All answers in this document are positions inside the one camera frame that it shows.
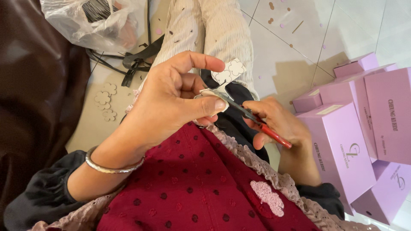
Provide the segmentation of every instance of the brown leather chair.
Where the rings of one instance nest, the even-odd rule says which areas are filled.
[[[90,77],[85,49],[45,19],[39,0],[0,7],[0,229],[6,205],[67,152]]]

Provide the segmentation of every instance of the beige knit fabric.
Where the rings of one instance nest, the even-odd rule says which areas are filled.
[[[187,50],[215,56],[226,63],[238,58],[247,71],[235,82],[245,86],[254,100],[259,100],[253,85],[250,30],[237,0],[172,0],[163,45],[152,66]],[[194,68],[190,72],[200,74]]]

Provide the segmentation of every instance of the silver bangle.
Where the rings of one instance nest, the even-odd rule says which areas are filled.
[[[87,152],[87,154],[85,155],[85,162],[86,162],[90,167],[92,167],[93,169],[95,169],[95,170],[97,170],[97,171],[99,171],[99,172],[102,172],[102,173],[111,173],[111,174],[129,173],[129,172],[132,172],[132,171],[138,169],[138,168],[143,164],[143,162],[144,162],[145,156],[141,159],[141,161],[140,161],[139,163],[137,163],[137,165],[135,165],[135,166],[133,166],[133,167],[131,167],[131,168],[128,168],[128,169],[109,169],[109,168],[105,168],[105,167],[102,167],[102,166],[100,166],[100,165],[97,165],[97,164],[94,163],[94,162],[91,160],[91,158],[90,158],[90,157],[91,157],[91,154],[94,152],[94,150],[96,150],[97,147],[98,147],[98,146],[95,146],[95,147],[91,148],[91,149]]]

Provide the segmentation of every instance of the right hand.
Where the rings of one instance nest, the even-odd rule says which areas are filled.
[[[311,135],[307,127],[275,98],[268,97],[261,101],[245,101],[242,105],[251,109],[260,118],[266,118],[268,127],[294,147],[301,147],[307,142],[311,142]],[[275,142],[274,139],[263,133],[252,120],[244,119],[244,121],[250,128],[259,131],[253,140],[255,149],[260,150],[264,144]]]

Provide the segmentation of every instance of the left hand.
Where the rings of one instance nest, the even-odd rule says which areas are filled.
[[[188,73],[193,67],[221,72],[225,64],[209,55],[185,51],[151,68],[133,109],[116,130],[122,134],[118,137],[148,149],[189,121],[215,122],[216,115],[208,116],[221,112],[225,102],[211,96],[193,99],[204,89],[201,77]]]

